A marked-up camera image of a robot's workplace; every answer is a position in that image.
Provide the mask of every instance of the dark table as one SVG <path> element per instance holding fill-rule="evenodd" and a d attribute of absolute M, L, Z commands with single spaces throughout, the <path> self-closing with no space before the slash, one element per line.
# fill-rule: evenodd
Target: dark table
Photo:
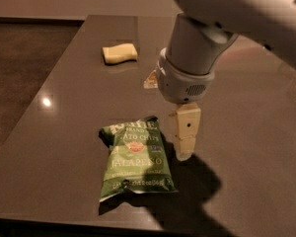
<path fill-rule="evenodd" d="M 201 101 L 195 154 L 178 162 L 167 103 L 143 89 L 173 18 L 89 16 L 0 151 L 0 219 L 199 236 L 296 236 L 296 72 L 239 38 Z M 138 62 L 107 67 L 103 46 Z M 41 104 L 49 97 L 51 107 Z M 156 116 L 178 194 L 99 204 L 101 127 Z"/>

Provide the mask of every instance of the floor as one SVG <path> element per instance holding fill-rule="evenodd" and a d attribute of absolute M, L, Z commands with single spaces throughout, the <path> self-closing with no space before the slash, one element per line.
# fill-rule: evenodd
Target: floor
<path fill-rule="evenodd" d="M 0 147 L 80 26 L 0 23 Z"/>

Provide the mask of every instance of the green chip bag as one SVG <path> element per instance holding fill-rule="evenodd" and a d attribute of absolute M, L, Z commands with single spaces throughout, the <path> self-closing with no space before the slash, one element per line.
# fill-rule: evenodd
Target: green chip bag
<path fill-rule="evenodd" d="M 176 192 L 155 117 L 103 127 L 100 138 L 110 147 L 100 201 L 132 191 Z"/>

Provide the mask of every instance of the sponge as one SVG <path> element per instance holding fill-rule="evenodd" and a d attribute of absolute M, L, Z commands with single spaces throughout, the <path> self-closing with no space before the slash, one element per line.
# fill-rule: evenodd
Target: sponge
<path fill-rule="evenodd" d="M 128 60 L 137 60 L 138 54 L 132 43 L 123 43 L 112 47 L 103 47 L 105 63 L 118 64 Z"/>

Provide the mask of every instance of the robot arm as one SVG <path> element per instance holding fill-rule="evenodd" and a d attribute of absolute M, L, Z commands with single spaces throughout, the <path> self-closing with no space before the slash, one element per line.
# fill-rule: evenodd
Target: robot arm
<path fill-rule="evenodd" d="M 214 78 L 215 60 L 237 35 L 260 43 L 296 69 L 296 0 L 176 2 L 184 13 L 177 16 L 170 43 L 161 52 L 156 75 L 165 99 L 184 109 L 181 116 L 177 112 L 179 145 L 175 144 L 177 157 L 184 160 L 193 151 L 194 144 L 186 142 L 194 141 L 199 123 L 197 108 L 185 105 L 204 95 Z"/>

